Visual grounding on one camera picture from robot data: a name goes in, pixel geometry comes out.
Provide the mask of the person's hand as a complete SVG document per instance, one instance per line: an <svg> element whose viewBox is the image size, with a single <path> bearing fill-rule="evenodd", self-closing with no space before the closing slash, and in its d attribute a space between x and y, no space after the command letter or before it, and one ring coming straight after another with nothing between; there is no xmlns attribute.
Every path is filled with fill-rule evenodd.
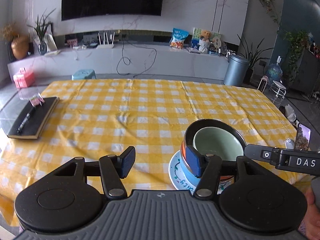
<svg viewBox="0 0 320 240"><path fill-rule="evenodd" d="M306 237L308 239L319 239L319 209L315 204L315 196L313 194L312 188L308 188L305 193L305 197L308 203L307 212L304 217Z"/></svg>

